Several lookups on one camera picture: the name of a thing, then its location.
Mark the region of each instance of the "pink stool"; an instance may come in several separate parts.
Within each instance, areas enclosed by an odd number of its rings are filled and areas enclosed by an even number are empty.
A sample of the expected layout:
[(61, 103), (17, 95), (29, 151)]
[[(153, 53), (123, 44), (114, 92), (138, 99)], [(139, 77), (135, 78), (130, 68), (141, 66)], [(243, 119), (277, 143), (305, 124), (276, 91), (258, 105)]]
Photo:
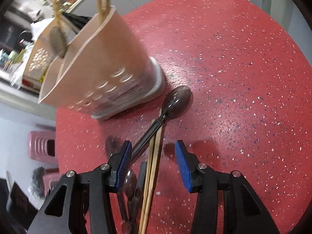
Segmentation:
[(60, 173), (45, 173), (42, 177), (43, 187), (44, 187), (44, 195), (48, 194), (49, 190), (53, 190), (55, 185), (60, 179)]
[(28, 156), (40, 162), (58, 164), (54, 145), (55, 132), (31, 131), (28, 135)]

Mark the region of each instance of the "red countertop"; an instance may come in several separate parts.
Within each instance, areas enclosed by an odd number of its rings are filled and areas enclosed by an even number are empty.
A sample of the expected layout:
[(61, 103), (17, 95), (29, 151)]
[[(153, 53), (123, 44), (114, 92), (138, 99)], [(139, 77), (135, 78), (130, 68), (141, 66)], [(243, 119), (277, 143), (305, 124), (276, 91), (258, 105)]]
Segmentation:
[[(166, 124), (147, 233), (191, 229), (196, 195), (186, 192), (178, 173), (179, 139), (215, 170), (241, 171), (281, 233), (289, 231), (312, 195), (312, 68), (295, 42), (247, 0), (155, 0), (124, 19), (161, 65), (165, 93), (185, 84), (194, 98)], [(60, 171), (81, 173), (107, 162), (108, 136), (134, 144), (158, 117), (165, 95), (104, 122), (58, 109)]]

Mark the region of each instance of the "speckled countertop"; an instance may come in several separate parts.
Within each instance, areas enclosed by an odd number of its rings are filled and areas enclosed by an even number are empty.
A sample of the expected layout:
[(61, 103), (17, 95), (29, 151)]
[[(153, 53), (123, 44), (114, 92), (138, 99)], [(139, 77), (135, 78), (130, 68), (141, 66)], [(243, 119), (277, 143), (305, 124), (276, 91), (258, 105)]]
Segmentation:
[[(147, 233), (191, 229), (196, 195), (177, 173), (178, 139), (215, 170), (240, 170), (281, 233), (289, 231), (312, 195), (312, 68), (295, 42), (247, 0), (155, 0), (124, 19), (161, 65), (166, 93), (186, 84), (194, 95), (190, 110), (165, 127)], [(60, 170), (106, 162), (108, 137), (135, 143), (164, 97), (105, 122), (59, 109)], [(112, 205), (120, 233), (115, 197)]]

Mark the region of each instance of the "chopstick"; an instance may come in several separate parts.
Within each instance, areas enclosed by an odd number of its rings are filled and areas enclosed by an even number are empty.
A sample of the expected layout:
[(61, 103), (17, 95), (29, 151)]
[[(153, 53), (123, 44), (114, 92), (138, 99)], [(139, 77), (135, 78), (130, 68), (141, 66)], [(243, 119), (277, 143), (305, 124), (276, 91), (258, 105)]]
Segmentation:
[(138, 233), (141, 233), (142, 228), (143, 228), (143, 220), (145, 216), (147, 196), (149, 192), (149, 179), (151, 175), (152, 159), (153, 159), (153, 154), (154, 154), (154, 144), (155, 144), (155, 136), (153, 136), (151, 140), (149, 141), (149, 157), (147, 159), (147, 170), (146, 170), (145, 185), (144, 185), (143, 204), (142, 204), (141, 218), (140, 218), (141, 220), (140, 220)]
[(102, 0), (96, 0), (96, 4), (98, 7), (98, 11), (99, 11), (100, 24), (102, 24), (104, 21), (104, 14), (103, 14), (103, 9), (102, 9)]
[(149, 177), (148, 195), (147, 195), (147, 198), (145, 197), (143, 198), (143, 205), (144, 205), (144, 201), (146, 201), (146, 206), (145, 206), (144, 211), (142, 209), (138, 234), (145, 234), (146, 232), (147, 221), (149, 218), (149, 211), (150, 211), (152, 196), (153, 196), (154, 187), (155, 187), (156, 170), (160, 161), (162, 128), (163, 126), (161, 126), (160, 129), (157, 131), (156, 137), (155, 137), (154, 151), (152, 153), (152, 166), (151, 166), (151, 172), (150, 172), (150, 177)]
[(53, 10), (55, 14), (55, 20), (57, 21), (57, 25), (60, 27), (60, 16), (57, 0), (53, 0)]

